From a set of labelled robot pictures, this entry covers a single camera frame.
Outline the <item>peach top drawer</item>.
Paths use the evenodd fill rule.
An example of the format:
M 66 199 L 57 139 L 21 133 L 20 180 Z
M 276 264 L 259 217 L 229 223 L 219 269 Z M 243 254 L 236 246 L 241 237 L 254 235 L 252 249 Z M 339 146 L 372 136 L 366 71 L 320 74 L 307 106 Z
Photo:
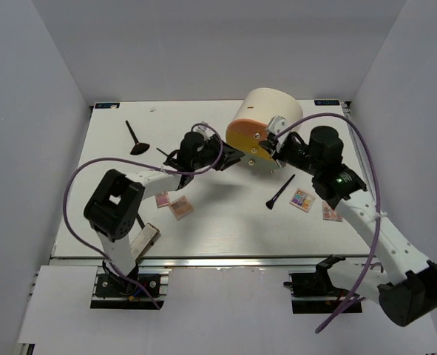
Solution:
M 267 124 L 250 118 L 234 119 L 226 128 L 226 139 L 229 141 L 231 134 L 262 140 L 268 136 Z

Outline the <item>pink blush palette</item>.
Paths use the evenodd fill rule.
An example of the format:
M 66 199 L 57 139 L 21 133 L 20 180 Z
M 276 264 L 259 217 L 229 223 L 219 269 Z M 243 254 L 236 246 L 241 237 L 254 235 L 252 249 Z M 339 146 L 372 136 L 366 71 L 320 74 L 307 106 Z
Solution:
M 158 195 L 155 195 L 155 202 L 158 208 L 163 208 L 168 206 L 170 204 L 168 192 L 162 192 Z

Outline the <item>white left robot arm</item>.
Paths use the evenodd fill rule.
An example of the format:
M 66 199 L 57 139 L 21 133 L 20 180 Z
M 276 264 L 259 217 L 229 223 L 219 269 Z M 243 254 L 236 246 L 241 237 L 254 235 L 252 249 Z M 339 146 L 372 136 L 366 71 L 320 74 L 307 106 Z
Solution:
M 113 274 L 112 286 L 122 295 L 133 293 L 138 286 L 136 257 L 130 249 L 129 233 L 143 200 L 160 193 L 187 186 L 193 174 L 210 167 L 223 171 L 240 162 L 243 152 L 223 143 L 217 134 L 207 138 L 199 132 L 187 132 L 180 147 L 164 164 L 172 168 L 147 169 L 125 175 L 110 169 L 103 176 L 84 209 L 84 217 L 99 236 Z

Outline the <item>brown eyeshadow palette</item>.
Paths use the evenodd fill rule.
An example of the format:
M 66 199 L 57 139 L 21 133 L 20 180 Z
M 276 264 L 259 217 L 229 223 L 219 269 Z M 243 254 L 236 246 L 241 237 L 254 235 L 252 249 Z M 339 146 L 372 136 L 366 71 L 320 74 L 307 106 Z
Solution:
M 194 211 L 192 204 L 190 204 L 186 196 L 179 197 L 177 200 L 171 202 L 169 204 L 169 209 L 175 216 L 176 220 L 180 220 Z

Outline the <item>yellow drawer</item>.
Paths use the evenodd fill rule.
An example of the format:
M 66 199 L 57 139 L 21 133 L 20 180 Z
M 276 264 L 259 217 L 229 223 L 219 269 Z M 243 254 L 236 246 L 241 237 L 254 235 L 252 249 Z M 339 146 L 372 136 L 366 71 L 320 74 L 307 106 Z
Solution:
M 227 141 L 227 139 L 226 139 L 226 143 L 229 146 L 232 146 L 235 149 L 238 149 L 243 153 L 250 154 L 250 155 L 256 155 L 257 157 L 270 160 L 268 153 L 266 151 L 264 151 L 262 148 L 260 148 L 260 146 L 258 145 L 258 143 L 260 141 L 263 141 L 266 138 L 264 138 L 262 140 L 255 140 L 253 138 L 246 138 L 244 136 L 231 134 L 229 141 Z

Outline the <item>colourful glitter eyeshadow palette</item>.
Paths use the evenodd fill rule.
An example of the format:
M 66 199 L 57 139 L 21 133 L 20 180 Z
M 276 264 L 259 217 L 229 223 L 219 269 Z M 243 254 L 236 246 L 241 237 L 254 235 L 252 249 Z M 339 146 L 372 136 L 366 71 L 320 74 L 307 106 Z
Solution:
M 315 197 L 312 194 L 302 189 L 297 189 L 294 192 L 289 203 L 292 206 L 297 207 L 298 209 L 304 212 L 309 212 L 311 210 L 314 201 L 315 201 Z

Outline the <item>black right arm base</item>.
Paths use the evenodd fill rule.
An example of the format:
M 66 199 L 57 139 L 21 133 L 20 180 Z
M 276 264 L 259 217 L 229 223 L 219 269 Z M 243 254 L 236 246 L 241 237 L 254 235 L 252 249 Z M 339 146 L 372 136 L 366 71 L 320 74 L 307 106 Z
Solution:
M 315 265 L 313 271 L 294 272 L 283 286 L 291 292 L 293 314 L 332 314 L 349 293 L 336 288 L 330 281 L 328 269 L 345 257 L 331 255 Z

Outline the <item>cream round drawer organizer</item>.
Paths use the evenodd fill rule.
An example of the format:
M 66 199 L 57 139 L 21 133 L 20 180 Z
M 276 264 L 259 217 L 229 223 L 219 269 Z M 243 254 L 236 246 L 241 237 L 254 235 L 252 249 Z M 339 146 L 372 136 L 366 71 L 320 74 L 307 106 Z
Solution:
M 257 88 L 245 97 L 233 120 L 250 118 L 268 125 L 276 115 L 284 117 L 292 124 L 303 118 L 303 110 L 298 100 L 285 92 L 272 88 Z

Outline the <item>silver rectangular makeup case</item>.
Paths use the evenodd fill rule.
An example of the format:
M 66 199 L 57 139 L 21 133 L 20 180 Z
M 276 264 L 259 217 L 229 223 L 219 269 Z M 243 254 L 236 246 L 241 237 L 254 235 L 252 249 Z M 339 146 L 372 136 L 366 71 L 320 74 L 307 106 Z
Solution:
M 147 223 L 130 244 L 130 251 L 135 260 L 140 258 L 151 242 L 160 234 L 159 229 L 151 223 Z

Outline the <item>nude nine-pan eyeshadow palette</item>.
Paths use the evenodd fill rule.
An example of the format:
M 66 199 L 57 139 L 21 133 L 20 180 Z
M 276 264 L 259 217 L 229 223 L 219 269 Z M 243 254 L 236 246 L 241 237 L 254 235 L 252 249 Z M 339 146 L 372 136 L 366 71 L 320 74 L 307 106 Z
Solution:
M 322 219 L 333 222 L 342 222 L 343 216 L 333 210 L 325 201 L 322 201 Z

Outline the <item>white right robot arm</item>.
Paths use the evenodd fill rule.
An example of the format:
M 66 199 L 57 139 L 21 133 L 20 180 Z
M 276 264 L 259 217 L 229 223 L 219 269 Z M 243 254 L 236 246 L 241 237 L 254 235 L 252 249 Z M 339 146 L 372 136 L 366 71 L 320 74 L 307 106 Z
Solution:
M 270 129 L 260 146 L 274 160 L 310 174 L 316 194 L 353 227 L 385 270 L 363 274 L 343 258 L 329 257 L 316 267 L 321 293 L 355 287 L 356 294 L 378 303 L 401 327 L 437 308 L 437 263 L 376 210 L 366 183 L 342 162 L 344 144 L 334 128 L 312 129 L 307 143 L 295 132 Z

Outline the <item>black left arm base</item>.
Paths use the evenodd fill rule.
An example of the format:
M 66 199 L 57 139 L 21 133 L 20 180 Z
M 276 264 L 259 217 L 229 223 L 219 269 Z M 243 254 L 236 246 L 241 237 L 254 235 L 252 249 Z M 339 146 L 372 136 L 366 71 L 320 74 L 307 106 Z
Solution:
M 144 273 L 136 267 L 128 277 L 136 285 L 118 276 L 110 264 L 102 262 L 98 269 L 90 301 L 91 309 L 160 310 L 163 307 L 168 279 L 161 273 Z

